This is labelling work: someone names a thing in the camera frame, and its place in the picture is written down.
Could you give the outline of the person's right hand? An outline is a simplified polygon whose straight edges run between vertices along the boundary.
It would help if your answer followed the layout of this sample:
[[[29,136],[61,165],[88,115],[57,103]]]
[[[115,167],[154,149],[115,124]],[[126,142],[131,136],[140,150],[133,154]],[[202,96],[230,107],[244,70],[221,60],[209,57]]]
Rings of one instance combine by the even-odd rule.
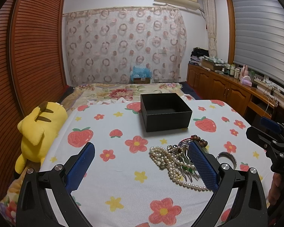
[[[268,201],[271,205],[275,205],[281,195],[282,176],[274,173],[272,178],[271,187],[268,193]]]

